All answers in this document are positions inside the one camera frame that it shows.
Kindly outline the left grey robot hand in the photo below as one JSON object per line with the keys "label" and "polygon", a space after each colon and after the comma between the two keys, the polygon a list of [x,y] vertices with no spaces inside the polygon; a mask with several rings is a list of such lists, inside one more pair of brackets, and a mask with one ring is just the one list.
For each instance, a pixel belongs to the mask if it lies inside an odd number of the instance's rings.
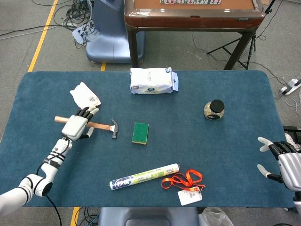
{"label": "left grey robot hand", "polygon": [[96,113],[98,113],[98,111],[99,108],[95,106],[88,106],[79,109],[66,122],[65,126],[61,131],[62,135],[71,141],[90,138],[94,131],[93,127],[91,127],[86,134],[83,134],[83,132],[89,121]]}

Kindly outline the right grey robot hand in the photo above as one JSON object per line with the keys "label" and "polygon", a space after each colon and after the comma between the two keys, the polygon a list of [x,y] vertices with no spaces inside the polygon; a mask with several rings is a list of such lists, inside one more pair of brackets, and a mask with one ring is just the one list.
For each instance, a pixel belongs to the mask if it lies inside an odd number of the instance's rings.
{"label": "right grey robot hand", "polygon": [[271,151],[275,157],[280,175],[268,172],[262,165],[258,164],[257,168],[266,178],[284,183],[285,186],[293,191],[301,190],[301,152],[286,141],[272,142],[263,137],[257,137],[257,140],[263,144],[261,152]]}

